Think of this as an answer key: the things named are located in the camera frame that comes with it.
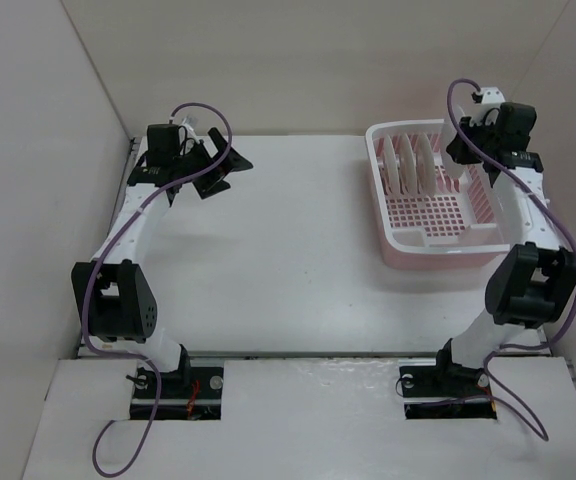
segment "white board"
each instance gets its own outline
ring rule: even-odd
[[[61,384],[94,391],[123,378],[123,370],[98,367],[105,362],[70,361],[77,363],[77,376]],[[534,408],[550,442],[538,440],[501,407],[498,421],[405,420],[394,390],[394,361],[234,361],[226,364],[222,419],[156,422],[141,457],[122,478],[576,478],[576,393],[564,360],[504,358],[491,366]],[[100,397],[120,398],[122,388],[106,388],[97,398],[109,405]],[[84,411],[66,398],[51,391],[45,410],[51,413],[42,416],[25,480],[95,477],[90,454],[105,421],[95,402],[85,403]],[[118,407],[115,418],[126,418],[126,408]],[[69,415],[71,410],[78,415]],[[143,427],[143,421],[111,427],[100,449],[105,469],[125,464]]]

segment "white plate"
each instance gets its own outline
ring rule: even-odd
[[[417,176],[421,185],[421,193],[433,197],[437,193],[435,177],[435,157],[432,153],[430,140],[425,133],[419,134],[417,140]]]
[[[417,189],[417,170],[415,168],[415,154],[412,151],[412,145],[408,135],[399,137],[399,163],[403,172],[403,181],[406,191],[410,195],[419,195]]]
[[[386,165],[386,174],[388,178],[388,187],[393,198],[401,197],[399,184],[399,166],[395,157],[395,147],[392,146],[390,136],[384,138],[384,164]]]

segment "dish rack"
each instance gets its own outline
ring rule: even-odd
[[[384,262],[393,268],[478,267],[510,249],[504,243],[498,221],[499,204],[481,165],[469,165],[458,180],[446,174],[440,155],[443,124],[443,119],[391,122],[373,125],[366,132],[381,251]],[[408,137],[412,150],[418,152],[422,135],[427,136],[432,147],[434,195],[419,193],[423,192],[420,180],[417,188],[413,186],[409,191],[411,184],[402,168],[393,169],[397,170],[399,182],[391,189],[385,142],[392,142],[396,165],[401,166],[400,152],[407,143],[404,136]]]

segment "robotic arm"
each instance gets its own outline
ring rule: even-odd
[[[180,141],[179,132],[185,137]],[[72,269],[75,298],[82,315],[86,286],[95,261],[117,232],[141,208],[144,199],[160,187],[187,177],[214,163],[225,151],[227,142],[216,128],[208,135],[217,149],[213,157],[194,133],[190,122],[182,125],[150,125],[147,130],[148,151],[137,162],[128,178],[125,200],[107,239],[90,262],[79,262]],[[202,199],[227,190],[224,180],[230,172],[249,170],[252,164],[233,148],[221,164],[193,182]],[[181,186],[159,195],[143,209],[121,240],[108,254],[94,285],[88,325],[91,340],[98,348],[128,351],[151,359],[163,372],[178,372],[182,377],[189,368],[185,348],[170,339],[165,329],[157,326],[157,302],[148,286],[140,264],[152,233],[172,206]]]
[[[528,198],[536,195],[548,203],[541,159],[526,151],[537,118],[535,109],[505,102],[497,88],[483,88],[473,99],[479,112],[461,118],[461,129],[479,149],[530,185],[533,193],[525,193],[494,166],[483,165],[495,215],[513,247],[488,281],[485,309],[465,332],[448,340],[437,353],[435,365],[400,368],[402,378],[411,379],[409,388],[403,389],[408,398],[480,394],[478,387],[489,383],[484,363],[490,353],[524,329],[556,322],[576,286],[575,256]],[[447,170],[457,174],[461,165],[481,163],[459,135],[447,146],[443,160],[454,162]]]

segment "black mounting plate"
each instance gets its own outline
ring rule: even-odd
[[[402,365],[399,367],[399,378],[404,398],[460,398],[483,393],[472,382],[438,381],[434,365]]]
[[[146,388],[135,388],[133,398],[139,400],[152,400],[155,398],[155,376],[154,374],[144,368],[137,370],[137,378],[145,375],[147,378]],[[190,383],[183,385],[180,376],[167,376],[162,375],[161,384],[161,398],[164,400],[184,400],[187,401],[192,396],[192,385],[195,381],[199,380],[199,393],[196,397],[197,404],[203,400],[221,400],[222,388],[212,389],[210,387],[210,379],[219,376],[224,378],[223,367],[191,367],[190,368]]]

